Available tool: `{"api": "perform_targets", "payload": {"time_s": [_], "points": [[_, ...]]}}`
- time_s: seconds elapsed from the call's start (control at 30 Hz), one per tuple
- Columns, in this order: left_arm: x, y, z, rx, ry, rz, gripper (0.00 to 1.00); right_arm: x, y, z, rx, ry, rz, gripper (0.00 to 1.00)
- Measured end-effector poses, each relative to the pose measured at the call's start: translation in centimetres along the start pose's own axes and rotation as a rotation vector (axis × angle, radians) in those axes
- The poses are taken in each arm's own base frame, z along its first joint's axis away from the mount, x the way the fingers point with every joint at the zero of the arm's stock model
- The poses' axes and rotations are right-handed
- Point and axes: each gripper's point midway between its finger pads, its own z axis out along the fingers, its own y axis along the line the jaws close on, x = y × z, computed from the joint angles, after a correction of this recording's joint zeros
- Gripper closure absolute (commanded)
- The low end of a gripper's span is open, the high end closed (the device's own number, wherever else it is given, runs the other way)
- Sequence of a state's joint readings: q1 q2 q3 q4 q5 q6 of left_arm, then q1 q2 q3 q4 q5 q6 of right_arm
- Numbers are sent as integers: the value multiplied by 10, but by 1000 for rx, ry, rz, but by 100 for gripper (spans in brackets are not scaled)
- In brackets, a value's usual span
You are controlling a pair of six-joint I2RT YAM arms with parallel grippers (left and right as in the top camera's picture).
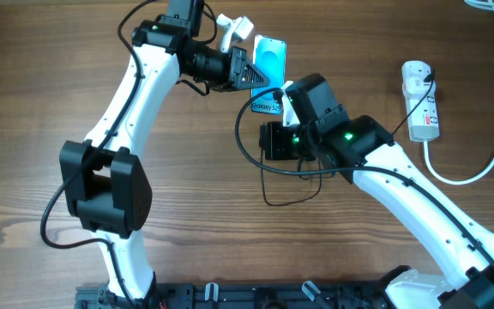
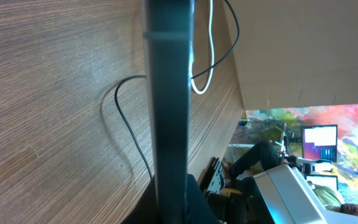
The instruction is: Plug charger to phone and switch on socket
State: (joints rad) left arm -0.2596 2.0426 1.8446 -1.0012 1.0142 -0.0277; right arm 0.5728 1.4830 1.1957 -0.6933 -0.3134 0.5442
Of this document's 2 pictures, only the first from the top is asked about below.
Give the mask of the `blue screen smartphone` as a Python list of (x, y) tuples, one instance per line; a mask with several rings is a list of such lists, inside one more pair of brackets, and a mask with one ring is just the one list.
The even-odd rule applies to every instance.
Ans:
[[(255, 66), (269, 79), (269, 85), (251, 90), (255, 96), (267, 88), (281, 88), (285, 82), (286, 73), (286, 42), (257, 34), (254, 40), (253, 58)], [(280, 115), (281, 107), (276, 103), (271, 93), (265, 94), (254, 100), (250, 106), (251, 111)]]

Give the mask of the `white power strip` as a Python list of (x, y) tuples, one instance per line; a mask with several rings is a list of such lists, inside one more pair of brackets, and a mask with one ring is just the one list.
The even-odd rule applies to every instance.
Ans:
[(435, 70), (422, 61), (407, 61), (401, 67), (402, 93), (406, 102), (407, 128), (413, 142), (439, 137), (435, 98)]

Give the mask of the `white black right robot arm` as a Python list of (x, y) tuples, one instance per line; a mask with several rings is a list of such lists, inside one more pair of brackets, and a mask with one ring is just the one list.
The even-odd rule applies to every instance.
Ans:
[(413, 165), (374, 118), (349, 118), (324, 77), (312, 74), (269, 91), (297, 121), (269, 123), (261, 146), (272, 161), (320, 161), (374, 197), (442, 271), (402, 270), (385, 285), (397, 308), (494, 308), (494, 233), (466, 215)]

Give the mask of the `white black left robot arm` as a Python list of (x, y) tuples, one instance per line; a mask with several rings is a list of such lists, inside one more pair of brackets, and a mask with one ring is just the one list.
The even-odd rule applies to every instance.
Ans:
[(142, 235), (153, 198), (142, 154), (165, 97), (180, 83), (201, 95), (269, 83), (240, 47), (254, 27), (248, 17), (213, 15), (219, 47), (199, 40), (202, 18), (212, 14), (203, 1), (172, 1), (163, 15), (142, 22), (124, 43), (130, 63), (103, 117), (82, 142), (62, 147), (58, 193), (103, 252), (110, 276), (105, 305), (157, 302)]

